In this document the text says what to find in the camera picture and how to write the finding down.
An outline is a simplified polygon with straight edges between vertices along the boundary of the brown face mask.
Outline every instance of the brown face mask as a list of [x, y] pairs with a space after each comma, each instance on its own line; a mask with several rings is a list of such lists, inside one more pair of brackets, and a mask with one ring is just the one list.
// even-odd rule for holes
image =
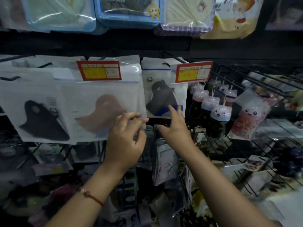
[[125, 111], [116, 97], [107, 94], [97, 99], [93, 113], [75, 120], [85, 130], [97, 134], [102, 129], [109, 128], [116, 117], [122, 115]]

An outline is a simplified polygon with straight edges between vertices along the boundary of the price label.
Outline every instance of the price label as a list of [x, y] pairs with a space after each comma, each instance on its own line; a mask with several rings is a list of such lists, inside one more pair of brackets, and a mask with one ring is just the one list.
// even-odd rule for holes
[[176, 83], [207, 81], [210, 76], [212, 64], [212, 61], [205, 61], [177, 65]]
[[77, 61], [84, 81], [122, 80], [119, 61]]

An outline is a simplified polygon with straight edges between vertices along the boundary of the forearm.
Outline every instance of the forearm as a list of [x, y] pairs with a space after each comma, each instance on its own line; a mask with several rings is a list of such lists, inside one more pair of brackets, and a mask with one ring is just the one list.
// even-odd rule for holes
[[188, 165], [220, 227], [276, 227], [194, 144], [177, 152]]
[[[120, 172], [113, 172], [102, 165], [84, 185], [84, 189], [102, 203], [123, 177]], [[46, 224], [46, 227], [91, 227], [93, 226], [101, 205], [91, 198], [85, 198], [77, 192]]]

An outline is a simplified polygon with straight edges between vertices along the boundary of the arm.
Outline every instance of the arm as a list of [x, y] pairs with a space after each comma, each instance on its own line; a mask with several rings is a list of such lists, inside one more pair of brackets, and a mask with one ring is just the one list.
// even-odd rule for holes
[[186, 162], [207, 205], [220, 227], [277, 227], [265, 217], [239, 190], [227, 180], [210, 160], [194, 145], [182, 115], [169, 106], [170, 128], [159, 131]]
[[[133, 120], [139, 113], [129, 112], [117, 117], [108, 135], [104, 163], [83, 186], [95, 198], [104, 203], [110, 192], [126, 171], [141, 156], [146, 142], [144, 130], [140, 129], [148, 118]], [[133, 141], [138, 131], [137, 142]], [[101, 205], [77, 192], [46, 224], [45, 227], [90, 227], [99, 215]]]

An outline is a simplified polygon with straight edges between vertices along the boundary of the red string bracelet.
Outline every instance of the red string bracelet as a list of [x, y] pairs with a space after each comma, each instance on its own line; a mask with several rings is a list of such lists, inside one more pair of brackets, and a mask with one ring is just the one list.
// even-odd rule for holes
[[97, 202], [98, 204], [100, 204], [101, 207], [104, 206], [104, 204], [102, 202], [100, 202], [98, 199], [96, 199], [93, 195], [91, 195], [91, 193], [89, 191], [85, 190], [83, 187], [78, 188], [78, 191], [81, 194], [83, 194], [84, 197], [93, 199], [95, 202]]

